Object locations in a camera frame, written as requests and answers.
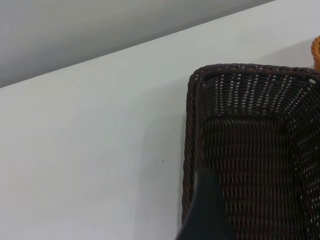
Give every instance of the dark brown wicker basket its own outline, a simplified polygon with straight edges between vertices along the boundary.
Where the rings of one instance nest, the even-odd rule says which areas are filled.
[[[320,74],[217,64],[188,83],[182,222],[195,172],[219,178],[237,239],[320,238]]]

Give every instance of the black object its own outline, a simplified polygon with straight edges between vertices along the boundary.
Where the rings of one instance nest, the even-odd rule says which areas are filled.
[[[195,183],[192,205],[176,240],[235,240],[219,178],[213,171],[199,170]]]

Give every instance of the white table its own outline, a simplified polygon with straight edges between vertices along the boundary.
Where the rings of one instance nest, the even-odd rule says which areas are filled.
[[[1,88],[0,239],[174,239],[189,76],[312,67],[319,9],[276,0]]]

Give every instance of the woven texture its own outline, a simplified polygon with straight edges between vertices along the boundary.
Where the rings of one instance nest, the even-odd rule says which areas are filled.
[[[311,53],[314,60],[314,69],[320,71],[320,36],[312,42]]]
[[[237,239],[320,239],[320,74],[217,64],[188,83],[182,222],[205,168]]]

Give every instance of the gray wall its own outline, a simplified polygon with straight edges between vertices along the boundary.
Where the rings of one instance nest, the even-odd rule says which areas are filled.
[[[0,87],[266,2],[0,0]]]

